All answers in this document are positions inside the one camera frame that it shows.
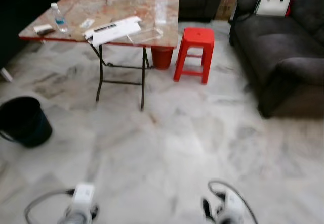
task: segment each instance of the marble table top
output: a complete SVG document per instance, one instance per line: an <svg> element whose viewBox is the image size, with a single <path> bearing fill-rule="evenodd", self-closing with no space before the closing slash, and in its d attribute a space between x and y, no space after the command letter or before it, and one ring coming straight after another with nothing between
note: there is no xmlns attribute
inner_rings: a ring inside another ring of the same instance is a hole
<svg viewBox="0 0 324 224"><path fill-rule="evenodd" d="M110 42L110 44L174 48L177 46L179 0L59 0L57 4L67 20L69 33L64 34L57 30L39 37L34 32L34 26L43 24L51 24L56 28L51 9L48 9L21 31L19 37L30 40L76 41L71 33L87 18L100 15L111 17L111 21L116 21L130 16L138 16L142 19L140 22L142 31L152 31L156 35L156 32L153 31L158 29L163 33L162 36L140 41L136 45L127 37L123 37Z"/></svg>

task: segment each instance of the red plastic stool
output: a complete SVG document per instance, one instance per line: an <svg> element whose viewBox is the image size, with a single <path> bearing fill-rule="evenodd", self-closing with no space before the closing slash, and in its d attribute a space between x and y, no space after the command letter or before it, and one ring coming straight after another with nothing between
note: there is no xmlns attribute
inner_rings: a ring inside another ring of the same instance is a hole
<svg viewBox="0 0 324 224"><path fill-rule="evenodd" d="M203 48L202 55L187 55L190 47ZM214 49L214 32L209 28L188 27L184 29L183 37L179 49L177 67L173 80L178 82L181 75L201 76L202 84L207 84L209 68L211 66ZM196 71L183 71L186 57L201 58L202 73Z"/></svg>

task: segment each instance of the black bucket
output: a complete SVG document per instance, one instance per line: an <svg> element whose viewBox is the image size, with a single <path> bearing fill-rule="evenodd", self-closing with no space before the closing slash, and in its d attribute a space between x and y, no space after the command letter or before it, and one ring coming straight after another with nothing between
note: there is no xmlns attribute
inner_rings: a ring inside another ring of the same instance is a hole
<svg viewBox="0 0 324 224"><path fill-rule="evenodd" d="M44 143L51 134L52 127L37 99L18 97L0 106L0 136L6 140L32 148Z"/></svg>

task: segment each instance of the electric cord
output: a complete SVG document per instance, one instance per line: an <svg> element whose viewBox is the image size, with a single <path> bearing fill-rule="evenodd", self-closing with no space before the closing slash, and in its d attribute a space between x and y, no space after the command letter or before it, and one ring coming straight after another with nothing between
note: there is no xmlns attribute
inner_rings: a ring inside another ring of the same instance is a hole
<svg viewBox="0 0 324 224"><path fill-rule="evenodd" d="M29 213L30 211L37 205L39 205L40 203L42 203L43 201L45 201L46 199L48 199L49 197L53 196L53 195L69 195L69 196L73 196L75 189L67 189L67 190L54 190L54 191L50 191L46 194L43 194L41 196L39 196L37 199L33 200L24 210L24 215L25 215L25 219L26 222L28 224L34 224L29 217Z"/></svg>
<svg viewBox="0 0 324 224"><path fill-rule="evenodd" d="M242 197L242 195L238 192L238 190L236 188L234 188L232 185L228 184L227 182L225 181L222 181L222 180L210 180L208 182L208 188L209 190L216 196L216 197L219 197L219 192L215 191L213 188L212 188L212 184L221 184L221 185L224 185L228 188L230 188L232 191L234 191L237 196L240 197L240 199L243 201L244 205L246 206L246 208L248 209L253 221L255 224L258 224L258 221L257 221L257 218L255 217L251 207L249 206L249 204L247 203L247 201Z"/></svg>

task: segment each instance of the plastic bottle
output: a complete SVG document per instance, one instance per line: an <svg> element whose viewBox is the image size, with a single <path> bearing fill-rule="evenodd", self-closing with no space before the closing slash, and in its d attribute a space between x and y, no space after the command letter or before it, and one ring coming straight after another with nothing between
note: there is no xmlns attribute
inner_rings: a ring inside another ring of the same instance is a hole
<svg viewBox="0 0 324 224"><path fill-rule="evenodd" d="M51 8L52 8L52 14L53 14L53 17L55 19L55 23L56 23L58 29L60 30L60 32L66 33L68 31L68 27L66 24L65 17L59 10L56 3L51 3Z"/></svg>

